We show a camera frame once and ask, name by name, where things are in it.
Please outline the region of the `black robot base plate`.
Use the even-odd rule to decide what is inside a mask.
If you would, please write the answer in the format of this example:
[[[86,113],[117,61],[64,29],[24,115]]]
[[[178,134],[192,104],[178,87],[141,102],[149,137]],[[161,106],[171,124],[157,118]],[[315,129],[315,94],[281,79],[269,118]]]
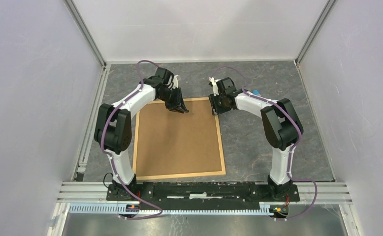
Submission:
[[[298,188],[291,183],[286,192],[275,193],[266,182],[137,182],[137,191],[125,191],[112,183],[108,201],[145,200],[141,210],[250,210],[259,203],[300,201]]]

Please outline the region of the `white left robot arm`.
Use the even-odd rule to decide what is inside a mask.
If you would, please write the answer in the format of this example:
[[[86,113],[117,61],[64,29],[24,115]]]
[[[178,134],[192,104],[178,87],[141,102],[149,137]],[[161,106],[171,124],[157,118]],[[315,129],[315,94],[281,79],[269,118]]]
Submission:
[[[171,112],[187,113],[178,75],[159,67],[153,76],[141,80],[138,86],[121,100],[103,103],[98,110],[94,140],[109,159],[112,184],[125,200],[137,195],[136,175],[129,161],[128,147],[132,141],[132,117],[147,104],[160,100]]]

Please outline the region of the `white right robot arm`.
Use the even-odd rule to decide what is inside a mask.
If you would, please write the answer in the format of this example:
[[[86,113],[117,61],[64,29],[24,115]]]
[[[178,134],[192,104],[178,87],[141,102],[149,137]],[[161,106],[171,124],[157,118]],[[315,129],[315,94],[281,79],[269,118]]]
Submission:
[[[292,102],[287,98],[267,99],[244,89],[237,89],[230,77],[210,77],[209,86],[213,89],[209,101],[214,115],[240,110],[262,119],[265,137],[273,150],[267,195],[274,201],[281,200],[290,189],[291,159],[303,134],[303,126]]]

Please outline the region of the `wooden picture frame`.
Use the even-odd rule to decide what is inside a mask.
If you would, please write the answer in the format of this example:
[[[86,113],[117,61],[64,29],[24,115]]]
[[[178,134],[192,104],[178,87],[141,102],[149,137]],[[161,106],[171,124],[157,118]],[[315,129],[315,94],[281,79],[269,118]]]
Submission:
[[[186,98],[188,113],[153,101],[136,114],[132,168],[137,180],[226,174],[219,118],[207,97]]]

